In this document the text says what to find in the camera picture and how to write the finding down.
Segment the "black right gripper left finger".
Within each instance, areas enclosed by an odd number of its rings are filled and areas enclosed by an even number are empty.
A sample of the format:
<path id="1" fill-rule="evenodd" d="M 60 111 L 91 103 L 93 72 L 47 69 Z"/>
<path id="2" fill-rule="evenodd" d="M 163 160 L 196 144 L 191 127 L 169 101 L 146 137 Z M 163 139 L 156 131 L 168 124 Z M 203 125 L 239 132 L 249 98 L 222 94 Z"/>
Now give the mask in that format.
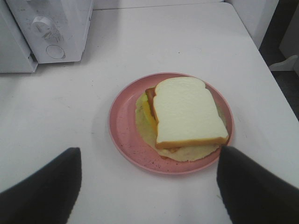
<path id="1" fill-rule="evenodd" d="M 71 147 L 0 194 L 2 224 L 65 224 L 82 183 L 81 151 Z"/>

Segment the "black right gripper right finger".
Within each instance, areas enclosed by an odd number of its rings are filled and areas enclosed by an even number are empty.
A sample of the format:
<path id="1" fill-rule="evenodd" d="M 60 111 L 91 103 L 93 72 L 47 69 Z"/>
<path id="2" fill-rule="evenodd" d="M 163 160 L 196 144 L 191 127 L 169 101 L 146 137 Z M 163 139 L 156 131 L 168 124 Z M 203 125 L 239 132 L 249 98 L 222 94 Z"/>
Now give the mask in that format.
<path id="1" fill-rule="evenodd" d="M 299 190 L 234 147 L 223 146 L 217 184 L 234 224 L 297 224 Z"/>

